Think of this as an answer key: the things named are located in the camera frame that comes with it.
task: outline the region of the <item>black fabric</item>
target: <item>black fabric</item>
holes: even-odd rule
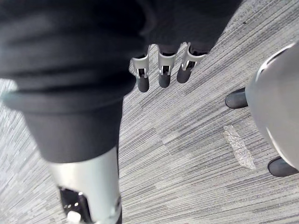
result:
[[[159,51],[161,54],[165,56],[172,56],[178,52],[180,45],[165,45],[159,44]]]
[[[117,146],[122,101],[81,113],[24,113],[43,158],[51,162],[85,161]]]
[[[130,58],[150,43],[208,52],[240,2],[1,1],[0,77],[18,85],[5,103],[24,113],[44,159],[101,155],[118,145]]]

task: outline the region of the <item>metal bracket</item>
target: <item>metal bracket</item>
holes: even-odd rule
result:
[[[185,53],[183,56],[182,70],[184,70],[184,71],[188,68],[190,62],[194,62],[193,65],[189,66],[189,68],[191,68],[191,70],[192,70],[207,55],[207,54],[200,55],[200,56],[192,55],[189,51],[190,45],[191,45],[191,43],[189,42],[187,45],[187,49],[185,50]]]
[[[165,56],[162,55],[159,49],[159,54],[158,54],[158,64],[159,64],[159,72],[161,75],[163,75],[163,67],[168,66],[168,73],[167,75],[170,76],[171,70],[173,69],[174,62],[176,60],[177,54],[171,55],[171,56]]]
[[[134,75],[137,78],[140,78],[140,76],[144,76],[144,78],[147,78],[149,76],[149,63],[150,63],[149,51],[147,51],[147,55],[143,58],[133,57],[132,64],[134,67]]]

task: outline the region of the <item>gray carpet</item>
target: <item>gray carpet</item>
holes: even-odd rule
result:
[[[299,40],[298,0],[247,0],[186,84],[157,81],[150,51],[150,90],[124,103],[120,186],[124,224],[297,224],[299,175],[267,171],[277,152],[265,142],[248,108],[230,110],[227,93],[248,83],[261,63]],[[0,91],[13,89],[0,81]],[[241,167],[225,141],[233,125],[254,158]],[[65,223],[45,162],[19,113],[0,105],[0,223]]]

